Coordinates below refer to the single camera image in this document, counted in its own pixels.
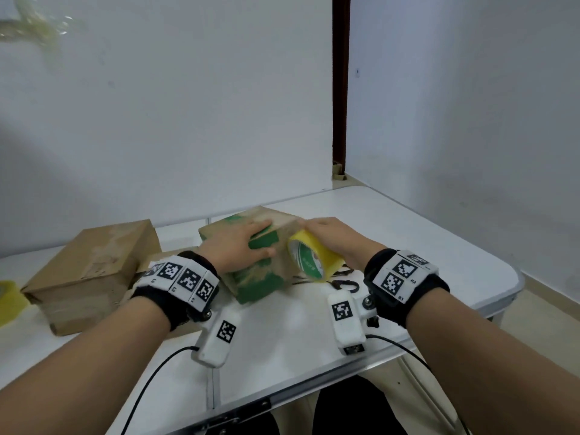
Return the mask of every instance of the forearm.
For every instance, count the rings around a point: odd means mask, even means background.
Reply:
[[[580,379],[441,289],[407,329],[475,434],[580,433]]]
[[[129,300],[0,391],[11,434],[104,434],[169,332],[149,299]]]

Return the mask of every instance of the white wall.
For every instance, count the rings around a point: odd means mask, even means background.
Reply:
[[[330,188],[331,0],[39,0],[0,42],[0,256]]]
[[[578,42],[580,0],[352,0],[347,172],[580,301]]]

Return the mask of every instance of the yellow tape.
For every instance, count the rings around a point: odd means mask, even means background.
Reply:
[[[304,274],[314,281],[327,281],[344,264],[342,256],[324,247],[306,230],[290,237],[288,252]]]
[[[0,281],[0,327],[16,319],[28,305],[14,281]]]

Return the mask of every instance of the brown cardboard box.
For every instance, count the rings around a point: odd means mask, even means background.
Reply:
[[[145,273],[147,270],[149,270],[149,268],[151,267],[149,264],[151,262],[159,261],[160,259],[166,258],[168,256],[177,255],[178,253],[183,252],[184,250],[193,250],[195,252],[197,250],[197,246],[185,247],[183,249],[177,249],[177,250],[170,250],[169,252],[159,252],[159,253],[154,253],[152,255],[146,256],[145,259],[143,259],[143,261],[141,261],[141,263],[139,264],[139,267],[137,268],[137,273],[135,274],[134,282],[137,282],[137,279],[139,279],[143,273]],[[123,297],[123,300],[121,301],[121,303],[123,304],[123,303],[127,302],[131,298],[132,295],[133,295],[133,288],[131,287],[130,290],[128,290],[127,293],[125,294],[125,296]],[[199,324],[196,324],[195,322],[189,321],[189,322],[184,323],[183,325],[179,325],[176,329],[171,331],[165,339],[172,339],[173,337],[179,337],[179,336],[183,336],[185,334],[195,333],[197,331],[201,331],[201,327],[199,326]]]
[[[272,219],[272,225],[255,234],[248,245],[251,249],[273,247],[276,249],[276,256],[258,261],[247,269],[222,276],[225,285],[241,304],[257,301],[289,285],[292,277],[300,273],[287,247],[288,239],[301,229],[299,218],[289,213],[257,206],[199,228],[199,236],[205,241],[225,226],[250,220],[263,221],[268,218]]]
[[[23,287],[57,336],[78,333],[112,313],[140,262],[161,251],[149,220],[81,231]]]

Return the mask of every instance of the person's left arm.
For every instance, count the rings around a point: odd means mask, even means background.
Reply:
[[[270,223],[232,226],[197,253],[218,274],[248,267],[275,253],[248,248],[250,236]],[[170,319],[155,302],[132,298],[0,391],[2,432],[104,434],[170,329]]]

